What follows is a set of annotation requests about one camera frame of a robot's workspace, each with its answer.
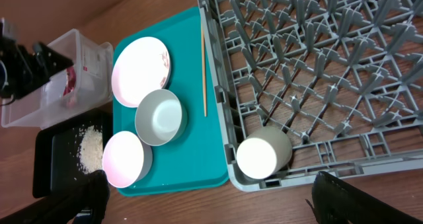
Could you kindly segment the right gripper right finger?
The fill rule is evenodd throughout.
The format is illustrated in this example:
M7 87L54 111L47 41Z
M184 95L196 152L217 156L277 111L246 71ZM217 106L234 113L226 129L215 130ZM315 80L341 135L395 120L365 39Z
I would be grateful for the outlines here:
M317 223L416 223L422 221L324 171L316 175L312 200Z

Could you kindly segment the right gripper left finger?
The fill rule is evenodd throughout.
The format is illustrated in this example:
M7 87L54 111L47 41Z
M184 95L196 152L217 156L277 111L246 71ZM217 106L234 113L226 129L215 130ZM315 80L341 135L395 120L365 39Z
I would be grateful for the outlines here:
M106 174L97 170L69 189L50 194L1 218L2 223L101 223L110 197Z

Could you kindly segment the red snack wrapper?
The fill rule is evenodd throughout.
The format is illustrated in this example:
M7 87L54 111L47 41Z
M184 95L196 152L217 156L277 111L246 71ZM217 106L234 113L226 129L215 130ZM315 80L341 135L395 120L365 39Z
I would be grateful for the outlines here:
M77 81L76 72L74 70L74 67L69 67L66 69L66 73L67 82L63 92L63 103L67 108L72 108L77 102L77 95L73 92L75 90Z

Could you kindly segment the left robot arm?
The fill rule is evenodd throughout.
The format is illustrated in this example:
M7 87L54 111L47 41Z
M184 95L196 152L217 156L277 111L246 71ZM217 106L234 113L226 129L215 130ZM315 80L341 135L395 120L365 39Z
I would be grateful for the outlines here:
M73 65L70 58L42 42L34 43L32 50L29 53L25 46L17 43L12 26L2 18L1 98L21 99Z

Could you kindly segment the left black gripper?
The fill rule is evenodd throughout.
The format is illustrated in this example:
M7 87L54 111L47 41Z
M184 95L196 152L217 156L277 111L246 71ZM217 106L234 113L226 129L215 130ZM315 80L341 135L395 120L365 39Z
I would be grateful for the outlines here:
M50 77L73 66L73 61L42 42L30 55L14 40L1 39L1 98L21 99L50 81Z

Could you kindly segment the pink small bowl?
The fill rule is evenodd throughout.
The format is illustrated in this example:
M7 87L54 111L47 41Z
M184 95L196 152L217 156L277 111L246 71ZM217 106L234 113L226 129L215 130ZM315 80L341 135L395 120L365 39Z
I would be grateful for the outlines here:
M107 142L102 155L102 169L108 182L127 188L144 178L153 164L153 152L130 131L119 131Z

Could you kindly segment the white cup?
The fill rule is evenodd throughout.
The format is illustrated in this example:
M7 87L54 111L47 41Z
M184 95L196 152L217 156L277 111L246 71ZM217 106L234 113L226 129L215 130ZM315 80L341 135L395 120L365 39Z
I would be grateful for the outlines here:
M285 167L293 147L282 130L265 126L250 134L236 151L237 164L243 174L253 179L265 179Z

